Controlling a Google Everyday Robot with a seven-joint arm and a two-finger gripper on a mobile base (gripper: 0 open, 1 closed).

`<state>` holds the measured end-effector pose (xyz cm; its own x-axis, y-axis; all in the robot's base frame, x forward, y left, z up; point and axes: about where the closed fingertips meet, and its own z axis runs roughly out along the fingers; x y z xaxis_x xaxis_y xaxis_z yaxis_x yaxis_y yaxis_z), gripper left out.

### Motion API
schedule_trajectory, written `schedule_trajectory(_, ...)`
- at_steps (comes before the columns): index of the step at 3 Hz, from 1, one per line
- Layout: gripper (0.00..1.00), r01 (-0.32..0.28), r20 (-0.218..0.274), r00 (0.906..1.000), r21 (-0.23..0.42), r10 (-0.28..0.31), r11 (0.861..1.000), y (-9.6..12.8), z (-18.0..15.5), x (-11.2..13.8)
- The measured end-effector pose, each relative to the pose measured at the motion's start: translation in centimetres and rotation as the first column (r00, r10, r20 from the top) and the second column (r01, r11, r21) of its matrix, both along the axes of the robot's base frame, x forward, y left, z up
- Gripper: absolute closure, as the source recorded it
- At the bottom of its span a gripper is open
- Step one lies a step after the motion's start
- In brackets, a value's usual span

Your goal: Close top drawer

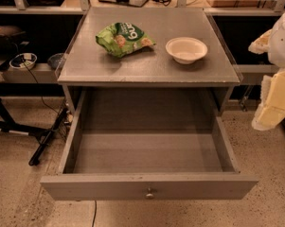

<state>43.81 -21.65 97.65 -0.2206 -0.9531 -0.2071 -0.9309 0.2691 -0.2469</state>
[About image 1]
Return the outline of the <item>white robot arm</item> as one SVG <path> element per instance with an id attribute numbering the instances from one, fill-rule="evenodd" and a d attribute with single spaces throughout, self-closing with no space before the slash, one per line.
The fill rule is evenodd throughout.
<path id="1" fill-rule="evenodd" d="M 263 76 L 260 103 L 252 121 L 255 130 L 268 131 L 285 118 L 285 12 L 271 29 L 251 42 L 248 50 L 266 53 L 268 61 L 278 67 L 271 77 Z"/>

